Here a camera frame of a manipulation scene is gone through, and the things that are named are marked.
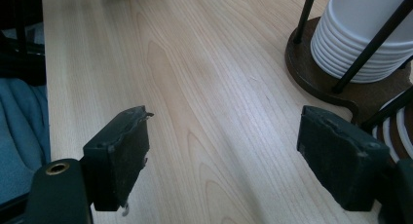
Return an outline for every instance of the white plastic cup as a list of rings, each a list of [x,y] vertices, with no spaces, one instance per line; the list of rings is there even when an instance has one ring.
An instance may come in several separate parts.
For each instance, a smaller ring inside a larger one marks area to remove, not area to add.
[[[356,49],[364,50],[370,40],[365,40],[358,37],[356,34],[347,31],[344,26],[331,15],[331,8],[327,8],[323,14],[322,22],[324,23],[324,30],[331,32],[338,39],[342,39],[342,43]],[[391,54],[400,52],[412,52],[413,41],[405,41],[400,43],[388,43],[387,41],[377,50],[376,54]]]
[[[342,35],[333,35],[331,31],[326,28],[326,20],[327,18],[323,18],[319,22],[319,35],[318,37],[319,44],[318,46],[323,47],[327,54],[332,55],[331,59],[337,59],[341,62],[344,62],[350,67],[359,54],[362,51],[362,47],[354,49],[344,42],[349,43],[349,39],[344,38]],[[413,53],[413,49],[409,51],[400,51],[400,52],[386,52],[386,53],[379,53],[375,54],[367,63],[364,65],[364,68],[387,68],[392,64],[395,63],[404,63],[410,55]]]
[[[330,0],[330,13],[351,34],[370,41],[403,0]],[[413,42],[413,12],[385,43]]]

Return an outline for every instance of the wood grain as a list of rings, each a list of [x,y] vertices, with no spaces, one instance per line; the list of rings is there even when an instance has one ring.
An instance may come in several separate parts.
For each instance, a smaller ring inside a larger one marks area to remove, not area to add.
[[[316,0],[311,18],[327,0]],[[53,159],[146,105],[131,212],[95,223],[376,223],[347,212],[296,151],[303,105],[283,53],[304,0],[43,0]]]

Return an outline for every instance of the brown wooden base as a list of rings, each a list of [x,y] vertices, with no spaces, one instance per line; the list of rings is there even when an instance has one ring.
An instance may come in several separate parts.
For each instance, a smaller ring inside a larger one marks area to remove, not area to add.
[[[318,23],[319,18],[307,21],[300,44],[293,43],[296,30],[292,32],[285,50],[286,66],[295,82],[306,92],[325,102],[349,108],[353,113],[353,124],[360,125],[388,100],[412,86],[410,64],[407,64],[379,82],[350,83],[342,93],[333,93],[331,89],[339,80],[321,70],[310,52],[310,42]]]

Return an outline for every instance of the black plastic part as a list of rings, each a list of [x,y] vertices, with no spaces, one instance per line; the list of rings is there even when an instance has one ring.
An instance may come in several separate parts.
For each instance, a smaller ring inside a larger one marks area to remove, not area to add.
[[[0,223],[22,223],[28,194],[0,205]]]
[[[93,223],[79,161],[63,159],[39,168],[31,185],[24,223]]]
[[[24,23],[24,0],[14,0],[15,16],[16,16],[16,33],[19,40],[19,53],[27,54],[25,23]]]
[[[149,150],[146,120],[153,116],[144,106],[117,115],[85,147],[81,160],[90,199],[98,211],[116,211],[125,206]]]
[[[413,160],[398,161],[393,183],[404,220],[413,223]]]
[[[389,147],[329,111],[304,106],[297,149],[343,209],[372,208]]]
[[[23,0],[24,22],[31,25],[43,21],[42,0]],[[0,0],[0,29],[16,28],[15,0]]]
[[[9,41],[0,31],[0,77],[19,78],[31,86],[45,85],[45,57],[32,54],[21,56]]]
[[[405,224],[400,202],[394,189],[395,168],[393,165],[386,168],[376,177],[374,194],[382,205],[378,221],[379,224]]]

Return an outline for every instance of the black metal rod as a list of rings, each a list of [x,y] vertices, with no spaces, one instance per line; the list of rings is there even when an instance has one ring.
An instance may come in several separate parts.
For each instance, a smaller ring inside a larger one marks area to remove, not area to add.
[[[408,104],[411,100],[413,100],[413,87],[410,87],[407,91],[390,102],[386,107],[362,123],[361,128],[367,132],[371,132],[375,126],[391,117],[398,109],[406,106],[406,104]]]
[[[392,16],[386,21],[379,32],[368,43],[367,47],[361,52],[349,70],[339,80],[337,85],[333,87],[334,93],[341,93],[346,85],[355,77],[362,66],[374,55],[379,47],[386,41],[398,25],[409,15],[413,10],[413,0],[403,0],[400,6],[395,10]]]
[[[19,54],[27,55],[25,25],[24,25],[24,0],[13,0],[15,7],[16,34],[19,40]]]
[[[304,33],[304,27],[306,26],[307,19],[309,18],[310,11],[313,8],[314,0],[306,0],[304,4],[303,12],[301,13],[300,21],[298,22],[297,30],[295,32],[294,42],[295,44],[301,43],[301,38]]]
[[[28,193],[0,205],[0,223],[23,223]]]

